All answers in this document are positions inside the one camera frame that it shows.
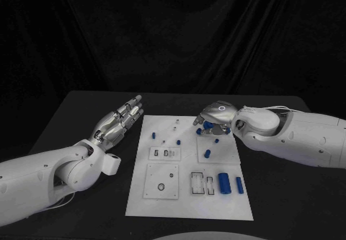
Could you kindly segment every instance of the blue part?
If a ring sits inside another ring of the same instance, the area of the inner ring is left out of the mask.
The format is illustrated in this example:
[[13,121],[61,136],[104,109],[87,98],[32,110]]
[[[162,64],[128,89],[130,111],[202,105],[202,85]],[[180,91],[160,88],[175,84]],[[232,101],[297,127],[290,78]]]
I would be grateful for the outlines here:
[[237,178],[237,186],[238,186],[238,191],[239,191],[239,194],[244,194],[244,185],[242,185],[242,179],[241,177],[238,176]]
[[227,173],[218,174],[218,182],[219,182],[219,191],[222,194],[229,194],[231,191],[231,185],[229,185],[229,175]]
[[208,122],[208,121],[203,121],[203,129],[212,129],[215,127],[215,125]]
[[203,157],[208,159],[208,158],[209,158],[209,156],[211,156],[211,150],[208,149],[208,150],[206,150],[206,152],[205,152],[205,155],[203,155]]

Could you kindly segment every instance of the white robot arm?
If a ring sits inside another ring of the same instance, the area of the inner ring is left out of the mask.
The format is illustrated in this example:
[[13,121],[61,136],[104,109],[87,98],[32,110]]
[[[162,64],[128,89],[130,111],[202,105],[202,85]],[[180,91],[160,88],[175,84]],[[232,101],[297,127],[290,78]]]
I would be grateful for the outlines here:
[[[113,148],[144,110],[141,96],[100,120],[90,139],[74,146],[0,163],[0,226],[49,209],[69,194],[87,190],[101,172],[114,175],[121,159]],[[55,185],[55,176],[62,184]]]
[[[270,109],[289,110],[274,113]],[[229,133],[255,151],[291,160],[300,164],[346,168],[346,121],[333,116],[306,113],[286,106],[247,107],[241,110],[225,102],[214,102],[195,119],[214,123],[201,134]]]

